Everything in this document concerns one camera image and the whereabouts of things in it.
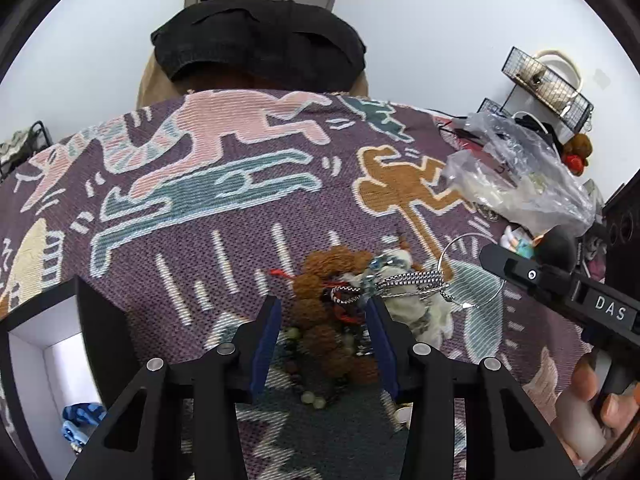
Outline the right hand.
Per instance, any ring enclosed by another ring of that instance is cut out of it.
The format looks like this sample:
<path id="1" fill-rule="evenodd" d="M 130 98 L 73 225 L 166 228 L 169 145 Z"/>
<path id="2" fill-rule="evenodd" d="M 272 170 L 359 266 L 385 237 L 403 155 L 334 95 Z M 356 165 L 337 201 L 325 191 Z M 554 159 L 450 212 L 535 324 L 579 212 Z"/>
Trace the right hand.
<path id="1" fill-rule="evenodd" d="M 632 382 L 622 394 L 606 397 L 597 420 L 593 408 L 601 388 L 594 368 L 598 361 L 594 351 L 582 356 L 555 402 L 551 427 L 576 468 L 585 469 L 604 448 L 613 445 L 639 409 L 639 384 Z"/>

